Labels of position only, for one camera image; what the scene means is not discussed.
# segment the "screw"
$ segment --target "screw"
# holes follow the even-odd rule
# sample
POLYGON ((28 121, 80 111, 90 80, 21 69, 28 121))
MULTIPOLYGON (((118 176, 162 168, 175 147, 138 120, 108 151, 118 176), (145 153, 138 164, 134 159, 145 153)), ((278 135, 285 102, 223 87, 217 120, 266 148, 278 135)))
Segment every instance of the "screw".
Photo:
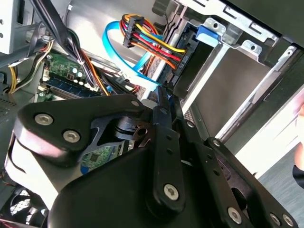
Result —
POLYGON ((76 143, 80 140, 80 135, 77 132, 72 131, 72 130, 68 130, 68 131, 64 132, 63 137, 69 143, 76 143))
POLYGON ((235 223, 237 223, 237 224, 242 223, 242 217, 236 209, 228 208, 228 214, 235 223))
POLYGON ((137 107, 139 106, 139 103, 137 103, 136 101, 131 101, 131 103, 137 107))
POLYGON ((217 141, 217 140, 213 140, 213 143, 214 143, 214 145, 216 145, 216 146, 220 147, 220 144, 218 143, 218 141, 217 141))
POLYGON ((280 220, 277 218, 277 216, 275 216, 273 213, 270 213, 270 217, 272 218, 272 220, 278 225, 281 225, 280 220))
POLYGON ((167 110, 164 109, 164 108, 161 108, 161 112, 164 113, 164 114, 167 114, 167 110))
POLYGON ((48 115, 48 114, 38 114, 35 116, 35 121, 36 123, 43 125, 43 126, 48 126, 53 123, 53 118, 48 115))
POLYGON ((187 125, 188 125, 189 127, 194 127, 194 124, 193 124, 192 122, 190 122, 190 121, 187 121, 187 125))
POLYGON ((283 215, 283 219, 290 227, 294 226, 293 221, 287 215, 283 215))
POLYGON ((179 191, 177 191, 176 187, 171 184, 166 184, 163 188, 163 191, 165 195, 173 201, 177 201, 177 199, 179 198, 179 191))

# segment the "motherboard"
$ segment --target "motherboard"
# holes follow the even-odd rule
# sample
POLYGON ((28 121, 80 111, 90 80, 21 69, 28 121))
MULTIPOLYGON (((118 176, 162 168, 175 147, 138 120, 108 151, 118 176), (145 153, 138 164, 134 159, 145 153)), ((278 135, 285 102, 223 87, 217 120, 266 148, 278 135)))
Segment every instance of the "motherboard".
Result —
MULTIPOLYGON (((59 101, 75 98, 88 98, 103 95, 98 87, 92 88, 78 63, 57 53, 50 53, 44 65, 43 76, 38 85, 35 102, 59 101)), ((129 150, 129 141, 117 146, 105 146, 86 154, 80 161, 80 171, 86 174, 123 152, 129 150)))

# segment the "connector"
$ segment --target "connector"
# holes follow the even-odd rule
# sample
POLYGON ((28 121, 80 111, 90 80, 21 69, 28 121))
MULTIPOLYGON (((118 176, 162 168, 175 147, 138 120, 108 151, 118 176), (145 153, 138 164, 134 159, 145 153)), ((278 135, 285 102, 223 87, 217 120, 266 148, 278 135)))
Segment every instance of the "connector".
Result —
POLYGON ((131 44, 133 33, 135 32, 136 24, 143 26, 144 17, 132 16, 130 17, 128 29, 125 32, 123 45, 127 48, 132 48, 134 45, 131 44))

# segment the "blue plastic tab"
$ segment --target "blue plastic tab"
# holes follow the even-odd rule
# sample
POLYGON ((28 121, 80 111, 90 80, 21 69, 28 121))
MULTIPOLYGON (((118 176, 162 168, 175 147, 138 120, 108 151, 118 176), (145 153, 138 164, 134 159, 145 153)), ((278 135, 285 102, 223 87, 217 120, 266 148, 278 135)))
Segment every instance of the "blue plastic tab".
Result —
POLYGON ((215 47, 219 44, 219 35, 204 26, 199 26, 199 30, 196 34, 196 39, 208 44, 211 47, 215 47))

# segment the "fan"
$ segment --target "fan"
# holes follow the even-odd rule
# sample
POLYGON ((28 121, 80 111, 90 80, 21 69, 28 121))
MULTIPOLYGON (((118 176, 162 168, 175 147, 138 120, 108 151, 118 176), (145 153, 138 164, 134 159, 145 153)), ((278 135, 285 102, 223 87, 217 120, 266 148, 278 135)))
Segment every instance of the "fan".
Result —
POLYGON ((17 186, 3 206, 1 215, 6 220, 40 228, 48 209, 39 195, 17 186))

